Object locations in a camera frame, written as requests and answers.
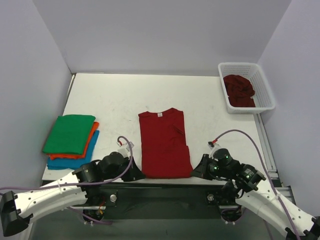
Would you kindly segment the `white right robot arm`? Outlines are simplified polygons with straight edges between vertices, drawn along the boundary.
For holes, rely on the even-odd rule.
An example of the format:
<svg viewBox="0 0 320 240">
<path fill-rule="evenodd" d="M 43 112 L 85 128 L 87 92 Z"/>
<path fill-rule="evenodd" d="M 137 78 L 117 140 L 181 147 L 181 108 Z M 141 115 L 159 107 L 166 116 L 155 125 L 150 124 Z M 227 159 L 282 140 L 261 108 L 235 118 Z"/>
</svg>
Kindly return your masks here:
<svg viewBox="0 0 320 240">
<path fill-rule="evenodd" d="M 226 148 L 204 154 L 192 177 L 225 182 L 209 192 L 208 202 L 217 206 L 238 205 L 256 214 L 277 229 L 287 240 L 318 240 L 320 218 L 312 216 L 278 190 L 267 177 L 249 164 L 233 159 Z"/>
</svg>

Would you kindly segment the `red t shirt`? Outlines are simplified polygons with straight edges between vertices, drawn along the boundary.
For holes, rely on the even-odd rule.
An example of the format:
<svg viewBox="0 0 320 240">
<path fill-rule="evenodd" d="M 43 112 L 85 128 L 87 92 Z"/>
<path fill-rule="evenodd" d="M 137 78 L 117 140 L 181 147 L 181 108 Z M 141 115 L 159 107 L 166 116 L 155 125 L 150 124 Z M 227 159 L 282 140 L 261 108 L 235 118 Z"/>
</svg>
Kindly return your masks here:
<svg viewBox="0 0 320 240">
<path fill-rule="evenodd" d="M 185 179 L 193 167 L 186 141 L 184 113 L 176 108 L 138 115 L 141 167 L 149 179 Z"/>
</svg>

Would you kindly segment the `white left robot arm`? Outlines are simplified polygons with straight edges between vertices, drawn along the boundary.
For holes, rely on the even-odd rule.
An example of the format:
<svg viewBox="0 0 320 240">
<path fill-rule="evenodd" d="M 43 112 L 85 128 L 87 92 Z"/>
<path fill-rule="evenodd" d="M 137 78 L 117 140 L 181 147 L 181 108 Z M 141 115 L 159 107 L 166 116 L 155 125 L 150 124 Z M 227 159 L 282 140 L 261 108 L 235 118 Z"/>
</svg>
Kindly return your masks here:
<svg viewBox="0 0 320 240">
<path fill-rule="evenodd" d="M 14 236 L 27 229 L 30 223 L 73 205 L 97 205 L 101 201 L 102 184 L 117 179 L 133 182 L 145 177 L 133 157 L 112 152 L 39 189 L 20 193 L 8 191 L 0 200 L 3 236 Z"/>
</svg>

